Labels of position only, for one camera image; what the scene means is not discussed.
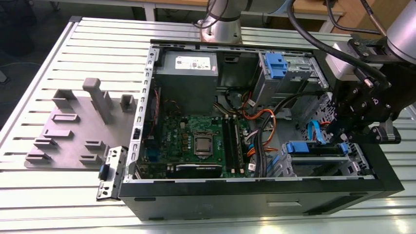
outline blue plastic tab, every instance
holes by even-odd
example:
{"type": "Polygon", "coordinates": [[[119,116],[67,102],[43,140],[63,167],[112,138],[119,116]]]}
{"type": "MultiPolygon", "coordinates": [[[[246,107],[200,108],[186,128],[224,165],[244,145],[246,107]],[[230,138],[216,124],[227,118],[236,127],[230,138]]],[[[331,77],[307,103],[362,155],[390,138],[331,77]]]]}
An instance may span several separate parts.
{"type": "Polygon", "coordinates": [[[291,153],[308,153],[310,148],[306,142],[290,142],[286,144],[287,152],[291,153]]]}
{"type": "Polygon", "coordinates": [[[266,64],[271,70],[272,79],[283,79],[287,75],[287,61],[282,54],[266,53],[266,64]]]}
{"type": "Polygon", "coordinates": [[[294,147],[292,147],[292,144],[291,144],[291,143],[287,143],[287,144],[286,144],[286,148],[287,148],[288,154],[294,153],[294,147]]]}
{"type": "Polygon", "coordinates": [[[340,149],[343,150],[344,155],[348,154],[350,147],[346,143],[339,144],[340,149]]]}
{"type": "Polygon", "coordinates": [[[279,155],[276,155],[276,157],[275,157],[275,159],[274,159],[274,161],[272,161],[272,163],[268,165],[268,167],[267,167],[267,169],[266,169],[266,173],[268,173],[270,172],[270,170],[272,169],[272,167],[275,166],[275,164],[276,164],[276,162],[278,162],[278,160],[280,159],[280,156],[279,155]]]}
{"type": "Polygon", "coordinates": [[[314,128],[315,128],[315,132],[316,132],[316,140],[326,145],[327,142],[324,140],[323,137],[323,133],[320,131],[320,127],[319,127],[319,122],[316,120],[311,120],[310,124],[308,124],[308,139],[312,140],[312,136],[314,136],[314,128]]]}

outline cpu socket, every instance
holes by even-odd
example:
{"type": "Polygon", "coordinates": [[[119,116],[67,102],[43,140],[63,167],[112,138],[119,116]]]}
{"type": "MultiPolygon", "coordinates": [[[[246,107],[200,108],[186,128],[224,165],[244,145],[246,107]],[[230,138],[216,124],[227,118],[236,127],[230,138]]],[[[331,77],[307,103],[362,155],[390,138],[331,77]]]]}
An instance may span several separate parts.
{"type": "Polygon", "coordinates": [[[194,154],[200,159],[207,159],[214,155],[212,135],[194,135],[194,154]]]}

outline open computer tower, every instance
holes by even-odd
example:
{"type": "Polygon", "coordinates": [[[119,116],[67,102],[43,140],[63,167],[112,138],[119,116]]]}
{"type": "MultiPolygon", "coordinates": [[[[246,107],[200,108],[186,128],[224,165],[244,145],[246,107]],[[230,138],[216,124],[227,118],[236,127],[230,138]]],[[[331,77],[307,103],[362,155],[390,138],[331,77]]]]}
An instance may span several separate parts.
{"type": "Polygon", "coordinates": [[[322,51],[151,44],[131,143],[110,150],[98,200],[124,201],[142,220],[208,219],[331,214],[403,190],[379,145],[330,143],[338,79],[322,51]],[[254,132],[271,115],[246,116],[299,92],[320,95],[272,116],[256,174],[254,132]]]}

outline power supply label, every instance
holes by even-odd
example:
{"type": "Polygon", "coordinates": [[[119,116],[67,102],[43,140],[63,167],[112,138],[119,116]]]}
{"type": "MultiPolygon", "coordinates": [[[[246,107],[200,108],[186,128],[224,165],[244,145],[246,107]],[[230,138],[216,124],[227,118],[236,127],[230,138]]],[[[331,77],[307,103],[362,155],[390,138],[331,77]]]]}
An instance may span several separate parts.
{"type": "Polygon", "coordinates": [[[210,58],[178,56],[175,60],[175,69],[211,70],[210,58]]]}

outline floor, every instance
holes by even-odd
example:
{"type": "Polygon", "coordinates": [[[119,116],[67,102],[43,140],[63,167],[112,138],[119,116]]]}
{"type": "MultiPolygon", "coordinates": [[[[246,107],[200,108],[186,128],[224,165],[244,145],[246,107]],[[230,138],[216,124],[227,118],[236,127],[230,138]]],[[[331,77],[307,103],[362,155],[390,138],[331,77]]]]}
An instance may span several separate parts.
{"type": "MultiPolygon", "coordinates": [[[[47,1],[35,1],[34,11],[38,17],[38,24],[27,31],[35,43],[35,50],[23,57],[10,56],[0,50],[0,71],[10,78],[6,85],[0,85],[0,128],[3,127],[11,112],[24,94],[27,87],[36,75],[42,64],[59,35],[68,23],[71,16],[84,16],[96,18],[144,20],[144,11],[142,8],[132,9],[124,6],[106,6],[94,4],[60,3],[60,11],[55,12],[47,1]]],[[[186,10],[158,10],[158,20],[170,22],[196,22],[204,18],[204,12],[186,10]]],[[[243,16],[242,25],[248,27],[263,27],[260,16],[243,16]]]]}

